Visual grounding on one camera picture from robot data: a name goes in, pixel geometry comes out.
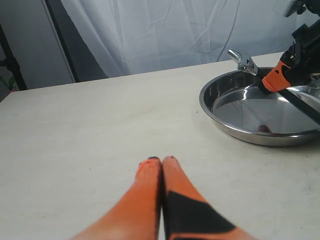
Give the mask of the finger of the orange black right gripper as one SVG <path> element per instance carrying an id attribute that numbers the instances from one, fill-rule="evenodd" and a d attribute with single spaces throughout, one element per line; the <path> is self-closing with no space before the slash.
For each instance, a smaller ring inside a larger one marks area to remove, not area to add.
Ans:
<path id="1" fill-rule="evenodd" d="M 191 183 L 178 160 L 162 162 L 162 202 L 167 240 L 254 240 L 255 237 L 217 212 Z"/>

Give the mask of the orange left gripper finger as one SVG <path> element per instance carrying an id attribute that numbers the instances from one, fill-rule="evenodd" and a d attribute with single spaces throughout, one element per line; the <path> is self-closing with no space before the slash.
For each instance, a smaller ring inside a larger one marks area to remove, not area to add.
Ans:
<path id="1" fill-rule="evenodd" d="M 105 215 L 73 240 L 157 240 L 160 224 L 162 164 L 158 157 L 142 161 L 134 182 Z"/>

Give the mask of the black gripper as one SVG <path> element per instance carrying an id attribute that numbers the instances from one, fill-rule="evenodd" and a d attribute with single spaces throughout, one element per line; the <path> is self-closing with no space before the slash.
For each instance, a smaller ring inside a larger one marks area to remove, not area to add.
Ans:
<path id="1" fill-rule="evenodd" d="M 318 0 L 287 0 L 283 15 L 301 15 L 305 11 L 320 15 Z M 287 61 L 278 64 L 262 79 L 261 89 L 278 93 L 293 86 L 307 85 L 312 78 L 320 78 L 320 21 L 305 23 L 292 33 L 294 43 L 284 54 Z"/>

